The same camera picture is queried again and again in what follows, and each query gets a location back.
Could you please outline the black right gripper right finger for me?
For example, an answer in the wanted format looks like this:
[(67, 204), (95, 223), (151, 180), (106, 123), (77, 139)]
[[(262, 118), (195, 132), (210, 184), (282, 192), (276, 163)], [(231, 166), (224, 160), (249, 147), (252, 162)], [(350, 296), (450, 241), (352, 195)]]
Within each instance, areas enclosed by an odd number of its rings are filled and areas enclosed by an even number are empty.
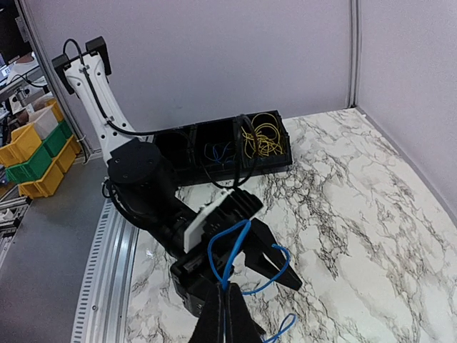
[(262, 343), (240, 287), (235, 283), (228, 286), (228, 342)]

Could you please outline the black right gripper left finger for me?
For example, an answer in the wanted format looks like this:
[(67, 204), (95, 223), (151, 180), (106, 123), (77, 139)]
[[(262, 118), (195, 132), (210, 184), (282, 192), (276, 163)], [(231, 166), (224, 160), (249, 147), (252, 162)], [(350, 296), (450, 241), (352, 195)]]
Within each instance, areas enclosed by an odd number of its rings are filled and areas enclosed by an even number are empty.
[(226, 338), (226, 292), (221, 284), (210, 290), (189, 343), (222, 343)]

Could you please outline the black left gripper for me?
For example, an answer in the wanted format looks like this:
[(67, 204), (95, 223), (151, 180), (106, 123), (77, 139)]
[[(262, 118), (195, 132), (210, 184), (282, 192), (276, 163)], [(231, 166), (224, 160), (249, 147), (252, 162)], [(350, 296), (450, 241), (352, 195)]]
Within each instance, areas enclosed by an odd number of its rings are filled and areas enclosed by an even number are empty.
[[(264, 290), (274, 282), (299, 290), (303, 283), (290, 266), (289, 250), (274, 244), (277, 241), (269, 226), (259, 219), (253, 219), (248, 233), (245, 266), (268, 280), (256, 290)], [(211, 269), (206, 247), (197, 246), (178, 258), (171, 265), (170, 273), (175, 291), (186, 310), (200, 317), (208, 292), (219, 283)]]

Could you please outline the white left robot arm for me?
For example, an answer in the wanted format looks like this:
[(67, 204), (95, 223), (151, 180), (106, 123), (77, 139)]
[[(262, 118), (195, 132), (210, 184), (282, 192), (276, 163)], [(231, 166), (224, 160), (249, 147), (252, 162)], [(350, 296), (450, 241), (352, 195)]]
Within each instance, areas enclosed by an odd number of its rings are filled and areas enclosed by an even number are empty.
[(104, 186), (117, 211), (148, 232), (174, 258), (170, 268), (176, 293), (198, 316), (206, 296), (226, 285), (234, 259), (292, 290), (302, 282), (267, 224), (256, 218), (263, 204), (242, 189), (248, 175), (241, 167), (223, 194), (194, 211), (176, 192), (179, 177), (172, 163), (149, 141), (148, 132), (134, 131), (109, 86), (111, 65), (106, 42), (96, 37), (78, 46), (77, 55), (62, 53), (53, 68), (68, 93), (81, 100), (99, 137), (108, 179)]

